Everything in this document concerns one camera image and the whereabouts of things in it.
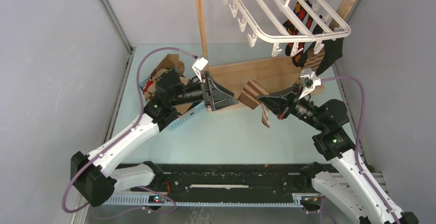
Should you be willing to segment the brown striped sock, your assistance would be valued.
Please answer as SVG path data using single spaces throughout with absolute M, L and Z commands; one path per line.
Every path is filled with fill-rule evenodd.
M 259 96 L 269 95 L 270 92 L 262 87 L 257 81 L 250 80 L 243 87 L 241 94 L 238 97 L 238 101 L 245 106 L 256 109 L 258 106 L 262 107 L 262 124 L 267 128 L 270 128 L 269 122 L 269 109 L 265 104 L 258 100 Z
M 318 53 L 315 53 L 313 48 L 308 48 L 302 56 L 301 61 L 303 65 L 301 66 L 301 68 L 302 69 L 310 68 L 316 73 L 316 75 L 320 75 L 321 73 L 318 70 L 318 68 L 320 67 L 324 57 L 325 57 L 324 49 L 321 49 Z

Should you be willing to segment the white plastic clip hanger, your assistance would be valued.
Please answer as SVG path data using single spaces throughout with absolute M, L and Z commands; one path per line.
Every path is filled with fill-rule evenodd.
M 323 41 L 346 38 L 351 28 L 326 0 L 222 0 L 238 20 L 241 32 L 248 30 L 248 44 L 257 41 L 272 44 L 271 56 L 280 53 L 295 57 L 303 43 L 314 43 L 314 51 Z

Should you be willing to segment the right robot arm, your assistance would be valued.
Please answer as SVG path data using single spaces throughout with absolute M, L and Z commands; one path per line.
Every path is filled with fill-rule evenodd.
M 331 99 L 316 106 L 301 98 L 302 92 L 302 85 L 295 84 L 286 90 L 259 96 L 258 100 L 278 119 L 293 115 L 320 131 L 312 137 L 315 148 L 349 187 L 341 186 L 314 162 L 301 170 L 301 189 L 321 193 L 354 223 L 419 223 L 414 213 L 403 211 L 389 198 L 364 164 L 356 145 L 343 129 L 349 122 L 345 104 Z

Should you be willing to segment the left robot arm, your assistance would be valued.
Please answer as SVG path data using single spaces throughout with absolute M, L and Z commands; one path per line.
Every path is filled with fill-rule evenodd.
M 71 157 L 72 185 L 91 206 L 102 205 L 117 191 L 139 186 L 149 191 L 161 188 L 162 177 L 153 163 L 117 167 L 139 145 L 177 119 L 177 105 L 202 102 L 217 111 L 238 104 L 234 93 L 218 84 L 208 71 L 202 76 L 203 80 L 185 85 L 176 70 L 167 70 L 155 81 L 154 97 L 140 102 L 142 110 L 130 126 L 95 150 Z

